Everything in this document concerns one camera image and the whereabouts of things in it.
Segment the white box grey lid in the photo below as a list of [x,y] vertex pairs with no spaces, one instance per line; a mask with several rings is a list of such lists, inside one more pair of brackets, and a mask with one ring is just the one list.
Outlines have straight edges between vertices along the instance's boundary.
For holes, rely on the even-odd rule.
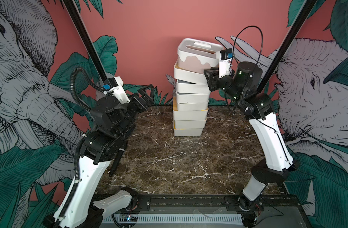
[[206,84],[196,84],[183,80],[177,80],[176,92],[185,94],[210,94],[209,87]]
[[209,101],[210,93],[190,94],[176,92],[176,101],[181,104],[187,103],[206,103]]

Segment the white box grey lid front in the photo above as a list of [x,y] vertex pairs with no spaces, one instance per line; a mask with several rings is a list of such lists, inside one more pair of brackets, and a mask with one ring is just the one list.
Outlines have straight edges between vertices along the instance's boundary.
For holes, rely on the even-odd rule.
[[185,94],[210,94],[209,87],[206,84],[196,84],[183,80],[177,80],[176,92]]

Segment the white box grey lid back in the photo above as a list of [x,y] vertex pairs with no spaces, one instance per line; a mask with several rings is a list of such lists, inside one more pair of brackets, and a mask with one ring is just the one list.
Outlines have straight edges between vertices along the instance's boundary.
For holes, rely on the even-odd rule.
[[190,94],[176,92],[176,101],[181,104],[187,103],[206,103],[209,101],[210,93]]

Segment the large white box bamboo lid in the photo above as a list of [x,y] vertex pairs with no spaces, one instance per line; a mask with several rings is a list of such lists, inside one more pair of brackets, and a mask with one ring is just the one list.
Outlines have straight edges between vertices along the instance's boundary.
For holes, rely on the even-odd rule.
[[203,129],[207,119],[204,120],[174,120],[175,129]]

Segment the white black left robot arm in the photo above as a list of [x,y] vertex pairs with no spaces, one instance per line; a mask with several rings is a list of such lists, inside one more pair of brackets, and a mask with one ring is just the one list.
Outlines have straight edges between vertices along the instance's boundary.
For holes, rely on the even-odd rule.
[[147,85],[128,96],[123,104],[116,92],[109,92],[90,110],[95,127],[83,136],[74,154],[75,176],[58,210],[46,216],[47,228],[98,228],[103,220],[124,208],[137,205],[137,193],[124,188],[100,201],[92,201],[97,185],[107,168],[115,172],[126,150],[127,139],[135,129],[137,114],[154,104]]

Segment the pink white drip tissue box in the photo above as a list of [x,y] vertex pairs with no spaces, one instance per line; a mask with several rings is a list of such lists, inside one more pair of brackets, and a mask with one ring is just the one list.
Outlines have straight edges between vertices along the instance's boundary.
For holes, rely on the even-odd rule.
[[224,50],[222,45],[186,38],[177,48],[179,68],[202,74],[205,69],[217,67],[217,54]]

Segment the narrow white box bamboo lid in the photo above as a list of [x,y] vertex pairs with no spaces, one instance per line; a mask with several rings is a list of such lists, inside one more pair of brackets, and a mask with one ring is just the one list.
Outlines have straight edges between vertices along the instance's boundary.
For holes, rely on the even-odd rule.
[[176,108],[177,111],[200,111],[206,110],[208,108],[208,102],[204,103],[173,103],[173,107]]

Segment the white box bamboo lid corner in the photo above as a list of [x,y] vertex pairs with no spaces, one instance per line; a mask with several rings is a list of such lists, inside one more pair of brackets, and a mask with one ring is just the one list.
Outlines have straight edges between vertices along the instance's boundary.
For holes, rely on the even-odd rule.
[[200,111],[177,111],[173,107],[174,120],[204,120],[207,118],[209,108]]

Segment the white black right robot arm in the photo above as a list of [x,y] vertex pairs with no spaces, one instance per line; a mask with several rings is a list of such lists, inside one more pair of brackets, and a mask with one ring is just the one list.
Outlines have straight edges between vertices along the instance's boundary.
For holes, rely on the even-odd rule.
[[240,62],[236,71],[218,66],[204,70],[204,76],[210,91],[223,91],[236,102],[262,147],[265,157],[252,167],[252,176],[238,199],[242,211],[255,210],[265,187],[284,182],[299,167],[299,162],[286,148],[271,98],[257,90],[262,69],[252,62]]

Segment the small white box bamboo lid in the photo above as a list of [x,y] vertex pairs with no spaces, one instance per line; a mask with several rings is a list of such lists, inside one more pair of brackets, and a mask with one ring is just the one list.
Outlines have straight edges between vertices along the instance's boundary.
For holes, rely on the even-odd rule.
[[184,70],[175,63],[174,66],[174,78],[195,84],[207,84],[207,80],[204,74]]

